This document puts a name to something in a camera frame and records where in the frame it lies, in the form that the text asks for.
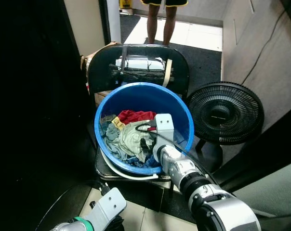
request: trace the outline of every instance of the person's leg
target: person's leg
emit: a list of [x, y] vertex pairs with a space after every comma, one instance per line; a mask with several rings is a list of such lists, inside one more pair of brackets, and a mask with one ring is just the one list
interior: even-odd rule
[[166, 7], [166, 23], [165, 23], [165, 28], [164, 28], [164, 41], [163, 45], [168, 46], [171, 36], [173, 34], [174, 30], [174, 25], [175, 25], [175, 15], [176, 15], [176, 9], [177, 7]]
[[154, 43], [157, 30], [157, 14], [159, 13], [159, 6], [149, 5], [149, 14], [147, 16], [147, 36], [149, 44]]

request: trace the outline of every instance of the light green cloth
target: light green cloth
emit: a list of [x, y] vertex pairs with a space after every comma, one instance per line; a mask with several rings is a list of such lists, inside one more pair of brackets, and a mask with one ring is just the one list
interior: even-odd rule
[[[146, 121], [138, 121], [127, 124], [120, 132], [119, 147], [130, 156], [136, 156], [142, 163], [145, 162], [146, 156], [140, 146], [141, 138], [145, 139], [146, 145], [149, 147], [153, 143], [153, 138], [149, 133], [136, 130], [136, 126], [144, 124]], [[149, 128], [150, 126], [141, 126], [139, 129]]]
[[[122, 161], [127, 159], [127, 155], [136, 156], [142, 163], [145, 162], [146, 156], [140, 146], [141, 138], [145, 139], [149, 147], [153, 143], [153, 138], [149, 133], [139, 132], [136, 126], [144, 124], [146, 121], [139, 121], [127, 124], [121, 131], [109, 124], [106, 137], [104, 138], [106, 147], [116, 157]], [[146, 129], [150, 126], [141, 126], [140, 129]]]

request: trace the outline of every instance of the gray carpet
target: gray carpet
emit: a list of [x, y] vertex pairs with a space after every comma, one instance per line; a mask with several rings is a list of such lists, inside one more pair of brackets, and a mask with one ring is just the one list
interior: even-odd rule
[[[161, 45], [162, 42], [155, 40], [155, 44]], [[170, 43], [170, 47], [177, 49], [188, 63], [190, 74], [188, 95], [204, 84], [221, 80], [222, 53], [220, 51], [174, 43]]]
[[126, 41], [127, 37], [130, 35], [139, 20], [140, 16], [137, 15], [120, 14], [121, 43]]

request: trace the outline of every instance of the tiled floor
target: tiled floor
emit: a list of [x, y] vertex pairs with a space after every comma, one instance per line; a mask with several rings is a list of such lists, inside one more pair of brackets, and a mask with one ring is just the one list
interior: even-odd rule
[[[158, 19], [156, 40], [164, 40], [163, 31], [165, 22], [165, 19]], [[124, 43], [143, 44], [147, 37], [146, 23], [147, 18], [141, 16], [139, 22]], [[220, 27], [176, 22], [170, 42], [213, 51], [222, 51], [222, 36], [223, 29]]]
[[[152, 182], [152, 184], [158, 185], [164, 189], [169, 189], [170, 188], [170, 181], [169, 182]], [[176, 192], [180, 192], [180, 190], [174, 185], [173, 190]]]
[[[80, 213], [83, 217], [91, 211], [89, 203], [98, 201], [101, 194], [97, 189], [92, 189], [84, 207]], [[124, 219], [125, 231], [196, 231], [195, 224], [170, 216], [165, 213], [156, 212], [141, 205], [127, 201], [126, 209], [120, 213]]]

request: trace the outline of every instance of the bucket rim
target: bucket rim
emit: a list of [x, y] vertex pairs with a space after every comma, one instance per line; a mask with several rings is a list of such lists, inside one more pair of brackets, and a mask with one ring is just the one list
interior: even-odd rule
[[173, 96], [178, 101], [178, 103], [181, 105], [181, 107], [183, 108], [183, 110], [185, 111], [185, 113], [187, 114], [187, 117], [188, 117], [189, 135], [188, 135], [187, 144], [185, 146], [185, 150], [189, 152], [189, 149], [191, 148], [191, 146], [193, 144], [193, 140], [194, 140], [194, 123], [193, 123], [193, 118], [191, 116], [191, 113], [190, 113], [188, 107], [186, 106], [186, 104], [182, 101], [182, 99], [177, 94], [175, 94], [174, 92], [172, 92], [171, 90], [169, 90], [169, 89], [167, 89], [167, 88], [165, 88], [163, 86], [160, 86], [160, 85], [157, 85], [157, 84], [154, 84], [154, 83], [145, 83], [145, 82], [129, 83], [129, 84], [120, 86], [120, 87], [114, 89], [111, 93], [109, 93], [102, 100], [102, 102], [98, 106], [96, 114], [95, 114], [94, 125], [93, 126], [94, 126], [94, 132], [95, 132], [96, 140], [98, 142], [99, 147], [104, 152], [104, 154], [117, 167], [120, 167], [121, 169], [123, 169], [125, 171], [131, 172], [131, 173], [134, 173], [134, 174], [139, 174], [139, 175], [160, 174], [160, 173], [163, 173], [162, 167], [154, 167], [154, 168], [134, 167], [134, 166], [126, 164], [126, 163], [120, 161], [119, 159], [117, 159], [113, 154], [110, 153], [110, 151], [105, 146], [104, 141], [103, 141], [103, 139], [102, 139], [102, 137], [100, 135], [99, 128], [98, 128], [98, 126], [96, 126], [96, 124], [100, 123], [100, 117], [101, 117], [101, 113], [102, 113], [102, 110], [103, 110], [103, 107], [104, 107], [105, 103], [111, 97], [113, 97], [115, 94], [117, 94], [119, 91], [121, 91], [123, 89], [129, 88], [129, 87], [137, 87], [137, 86], [148, 86], [148, 87], [154, 87], [156, 89], [160, 89], [160, 90], [170, 94], [171, 96]]

